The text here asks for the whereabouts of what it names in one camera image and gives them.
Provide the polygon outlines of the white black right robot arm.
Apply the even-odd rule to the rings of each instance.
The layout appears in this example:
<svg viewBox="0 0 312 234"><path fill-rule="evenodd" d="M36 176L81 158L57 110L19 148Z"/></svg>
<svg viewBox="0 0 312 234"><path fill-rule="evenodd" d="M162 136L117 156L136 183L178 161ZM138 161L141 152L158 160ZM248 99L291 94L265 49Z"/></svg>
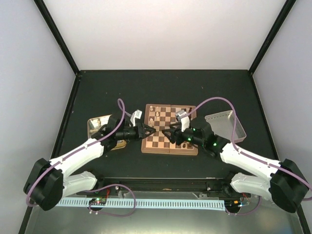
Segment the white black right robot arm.
<svg viewBox="0 0 312 234"><path fill-rule="evenodd" d="M162 132L173 144L187 142L197 145L224 163L250 173L237 173L224 181L221 189L226 196L254 194L273 202L286 212L295 213L308 193L308 183L295 162L289 159L282 162L272 160L239 148L215 134L203 117L193 120L185 117Z"/></svg>

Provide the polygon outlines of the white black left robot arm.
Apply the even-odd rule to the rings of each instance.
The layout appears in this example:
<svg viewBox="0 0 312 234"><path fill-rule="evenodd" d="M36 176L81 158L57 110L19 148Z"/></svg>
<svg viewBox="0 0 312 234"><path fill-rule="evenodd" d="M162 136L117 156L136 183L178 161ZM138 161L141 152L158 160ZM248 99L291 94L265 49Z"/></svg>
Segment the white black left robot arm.
<svg viewBox="0 0 312 234"><path fill-rule="evenodd" d="M114 149L119 141L141 140L155 132L155 128L137 117L131 120L110 115L107 123L102 124L82 145L57 158L41 158L34 163L23 188L27 205L38 205L48 211L66 196L83 191L91 191L95 195L102 193L105 187L103 180L89 171L78 175L74 172Z"/></svg>

